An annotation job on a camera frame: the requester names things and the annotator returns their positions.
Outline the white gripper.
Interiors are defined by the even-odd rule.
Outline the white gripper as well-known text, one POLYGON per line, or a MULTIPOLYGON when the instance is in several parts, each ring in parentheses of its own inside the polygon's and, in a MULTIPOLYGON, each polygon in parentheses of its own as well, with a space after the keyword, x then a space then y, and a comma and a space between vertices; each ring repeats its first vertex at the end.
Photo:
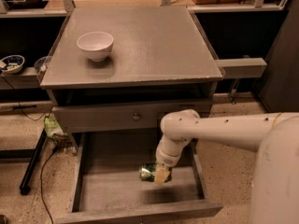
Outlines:
POLYGON ((178 161, 179 155, 172 156, 166 154, 160 147, 157 147, 156 162, 160 165, 156 166, 154 182, 156 184, 163 184, 170 175, 170 170, 168 168, 175 167, 178 164, 178 161))

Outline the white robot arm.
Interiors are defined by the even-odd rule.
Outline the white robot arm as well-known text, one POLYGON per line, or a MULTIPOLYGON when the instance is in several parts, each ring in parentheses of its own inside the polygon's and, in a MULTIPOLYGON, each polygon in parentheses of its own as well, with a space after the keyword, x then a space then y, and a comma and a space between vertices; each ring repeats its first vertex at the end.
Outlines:
POLYGON ((202 118, 191 109, 165 115, 154 182, 162 184, 193 139, 257 154, 249 224, 299 224, 299 114, 202 118))

